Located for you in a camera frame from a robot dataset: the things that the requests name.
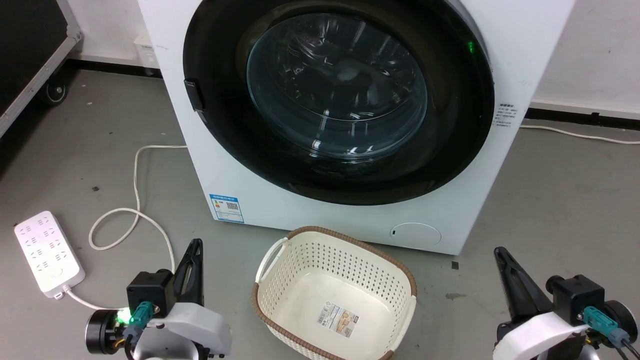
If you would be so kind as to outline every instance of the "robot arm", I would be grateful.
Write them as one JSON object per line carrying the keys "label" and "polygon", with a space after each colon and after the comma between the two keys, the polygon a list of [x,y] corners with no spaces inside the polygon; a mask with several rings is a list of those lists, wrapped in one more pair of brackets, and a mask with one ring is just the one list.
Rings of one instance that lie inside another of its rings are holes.
{"label": "robot arm", "polygon": [[494,360],[598,360],[600,345],[631,347],[637,325],[621,303],[583,275],[546,283],[549,301],[504,247],[494,250],[511,321],[498,325]]}
{"label": "robot arm", "polygon": [[124,348],[127,358],[135,360],[229,355],[230,327],[224,317],[204,307],[203,284],[202,240],[194,239],[175,275],[168,270],[141,272],[130,283],[129,308],[136,310],[131,319],[118,318],[117,310],[92,315],[85,334],[87,349],[115,354]]}

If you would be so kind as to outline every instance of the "teal connector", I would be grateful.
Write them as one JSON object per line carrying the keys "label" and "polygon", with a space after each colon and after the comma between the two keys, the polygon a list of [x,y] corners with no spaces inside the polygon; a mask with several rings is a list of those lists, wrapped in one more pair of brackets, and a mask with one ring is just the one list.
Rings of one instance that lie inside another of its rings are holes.
{"label": "teal connector", "polygon": [[595,331],[609,336],[613,329],[618,327],[618,323],[613,321],[602,311],[593,306],[587,306],[582,311],[582,321],[592,327]]}
{"label": "teal connector", "polygon": [[623,340],[629,341],[629,334],[618,327],[618,323],[593,306],[585,307],[582,311],[582,321],[601,332],[616,348],[622,348]]}
{"label": "teal connector", "polygon": [[123,333],[124,338],[127,339],[131,335],[131,343],[137,343],[140,335],[142,335],[142,331],[144,331],[153,317],[154,305],[149,301],[141,302],[129,320],[129,326],[127,326]]}
{"label": "teal connector", "polygon": [[154,305],[149,301],[143,301],[138,305],[135,312],[129,320],[129,325],[137,324],[147,326],[149,321],[154,317]]}

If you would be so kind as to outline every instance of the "black door rim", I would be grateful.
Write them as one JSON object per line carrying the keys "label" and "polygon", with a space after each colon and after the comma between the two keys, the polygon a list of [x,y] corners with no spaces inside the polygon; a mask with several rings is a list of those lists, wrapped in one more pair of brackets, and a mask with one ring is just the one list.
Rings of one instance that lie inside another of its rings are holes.
{"label": "black door rim", "polygon": [[[242,3],[200,5],[185,39],[184,72],[195,87],[192,105],[209,131],[257,175],[311,199],[382,205],[441,187],[480,151],[493,116],[491,70],[478,39],[446,2],[269,0],[250,8]],[[424,125],[393,155],[361,164],[305,158],[272,133],[254,108],[245,78],[253,44],[275,24],[311,13],[357,17],[386,31],[417,59],[430,94],[428,112]]]}

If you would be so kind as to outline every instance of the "power cord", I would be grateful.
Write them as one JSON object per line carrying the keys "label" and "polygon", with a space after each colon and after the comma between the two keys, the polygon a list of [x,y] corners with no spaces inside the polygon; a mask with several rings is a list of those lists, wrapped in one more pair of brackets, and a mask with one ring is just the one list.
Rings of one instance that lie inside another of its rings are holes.
{"label": "power cord", "polygon": [[625,354],[624,351],[622,351],[621,348],[616,348],[616,351],[618,352],[618,354],[620,354],[620,357],[622,357],[622,360],[629,360],[629,358],[627,357],[627,355]]}
{"label": "power cord", "polygon": [[[153,219],[151,219],[150,217],[146,216],[145,214],[143,214],[140,211],[140,194],[138,193],[138,156],[140,156],[140,153],[142,151],[146,150],[146,149],[186,149],[186,148],[187,148],[186,145],[148,145],[148,146],[143,146],[140,149],[138,149],[138,151],[136,152],[135,160],[133,161],[133,191],[136,194],[136,208],[135,209],[117,208],[117,209],[113,209],[111,211],[107,211],[104,215],[99,217],[98,220],[96,220],[95,223],[93,223],[93,226],[91,226],[91,230],[89,230],[89,245],[91,245],[92,248],[94,248],[95,250],[109,250],[112,247],[117,246],[118,244],[123,242],[127,238],[127,236],[129,234],[131,234],[131,231],[133,231],[133,229],[138,224],[138,220],[140,219],[140,217],[142,217],[145,220],[149,221],[153,226],[155,226],[156,229],[158,229],[158,231],[160,231],[160,233],[164,237],[164,241],[166,242],[166,246],[169,249],[169,258],[171,260],[171,271],[175,272],[175,259],[174,259],[174,256],[173,256],[173,249],[172,249],[172,246],[171,246],[171,241],[169,241],[169,236],[166,234],[164,229],[157,222],[155,222]],[[111,214],[118,213],[118,212],[121,212],[121,211],[126,211],[126,212],[130,212],[130,213],[136,214],[136,218],[133,220],[133,224],[131,224],[131,226],[129,227],[129,230],[127,230],[127,232],[124,233],[124,235],[122,235],[119,239],[117,239],[111,245],[102,246],[102,247],[97,246],[93,242],[93,232],[95,231],[96,227],[98,227],[98,225],[100,224],[101,221],[104,220],[104,218],[108,217]],[[119,310],[119,309],[110,309],[110,308],[107,308],[107,307],[96,306],[96,305],[91,304],[90,302],[87,302],[87,301],[85,301],[83,299],[80,299],[76,294],[73,293],[73,291],[71,291],[71,288],[69,286],[65,285],[63,287],[63,289],[65,290],[65,292],[67,294],[69,294],[70,297],[72,297],[72,299],[74,299],[75,301],[78,301],[80,304],[82,304],[82,305],[84,305],[86,307],[90,307],[91,309],[94,309],[94,310]]]}
{"label": "power cord", "polygon": [[616,140],[616,139],[610,139],[610,138],[603,138],[603,137],[601,137],[601,136],[581,135],[581,134],[571,133],[571,132],[569,132],[569,131],[560,130],[560,129],[556,129],[556,128],[554,128],[554,127],[548,127],[548,126],[541,126],[541,125],[520,125],[520,127],[521,127],[521,128],[523,128],[523,129],[540,129],[540,130],[555,131],[556,133],[561,133],[561,134],[565,134],[565,135],[575,136],[575,137],[577,137],[577,138],[583,138],[583,139],[602,140],[602,141],[606,141],[606,142],[620,143],[620,144],[623,144],[623,145],[640,145],[640,141],[636,141],[636,142],[628,142],[628,141],[623,141],[623,140]]}
{"label": "power cord", "polygon": [[127,339],[124,341],[124,354],[127,356],[127,360],[134,360],[133,355],[131,354],[131,340],[133,339],[133,335],[127,336]]}
{"label": "power cord", "polygon": [[631,354],[633,354],[636,359],[640,360],[640,353],[638,353],[636,348],[634,348],[628,340],[622,340],[622,345],[629,349],[629,351],[631,351]]}

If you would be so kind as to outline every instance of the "laundry basket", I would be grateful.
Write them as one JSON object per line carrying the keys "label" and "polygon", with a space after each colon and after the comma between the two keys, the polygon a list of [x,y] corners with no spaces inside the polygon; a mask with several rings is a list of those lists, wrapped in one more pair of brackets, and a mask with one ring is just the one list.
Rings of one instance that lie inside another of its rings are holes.
{"label": "laundry basket", "polygon": [[413,317],[416,285],[382,251],[308,226],[269,249],[252,297],[269,330],[309,359],[387,360]]}

